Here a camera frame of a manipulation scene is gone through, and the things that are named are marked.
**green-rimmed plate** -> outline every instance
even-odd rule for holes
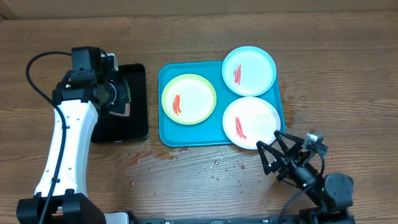
[[[216,91],[200,75],[179,75],[169,81],[162,92],[164,112],[180,124],[197,124],[206,120],[215,106]]]

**wooden table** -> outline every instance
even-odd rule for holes
[[[17,222],[18,200],[33,196],[52,138],[53,109],[29,86],[25,66],[39,53],[85,45],[147,71],[149,138],[90,147],[88,195],[104,212],[133,210],[139,218],[280,212],[298,190],[265,176],[256,151],[169,148],[159,139],[157,74],[164,65],[223,60],[236,47],[256,45],[276,62],[287,132],[323,131],[330,147],[325,173],[354,179],[350,210],[358,223],[396,223],[397,11],[1,21],[1,223]],[[48,56],[34,63],[31,76],[50,95],[69,69],[69,57]],[[320,167],[318,158],[312,163]],[[311,206],[302,197],[287,213]]]

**white plate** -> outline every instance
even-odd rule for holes
[[[279,114],[267,101],[243,97],[232,102],[223,115],[227,137],[237,146],[257,149],[256,143],[275,141],[275,130],[280,130]]]
[[[162,92],[163,110],[170,119],[180,124],[204,121],[215,106],[216,91],[200,75],[179,75],[169,81]]]
[[[239,47],[223,62],[223,79],[241,96],[258,96],[268,91],[276,78],[271,56],[258,47]]]

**blue tray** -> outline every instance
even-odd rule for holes
[[[224,133],[223,115],[226,107],[234,100],[242,97],[232,92],[226,85],[221,74],[223,61],[175,63],[164,66],[159,72],[159,135],[164,144],[171,147],[209,146],[232,144]],[[162,107],[162,92],[171,79],[183,74],[197,74],[205,77],[214,86],[217,94],[216,108],[201,123],[193,125],[178,124],[172,121]],[[280,99],[278,79],[271,89],[258,96],[269,102],[280,117],[280,130],[285,131],[285,119]]]

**red sauce smear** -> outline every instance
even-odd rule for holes
[[[239,136],[239,138],[246,140],[247,137],[243,134],[242,124],[238,117],[235,117],[235,123],[236,123],[236,134]]]
[[[241,73],[242,73],[241,68],[242,65],[236,65],[234,71],[235,83],[238,85],[241,84]]]
[[[180,109],[180,95],[176,95],[173,101],[173,110],[174,113],[178,116],[181,113]]]

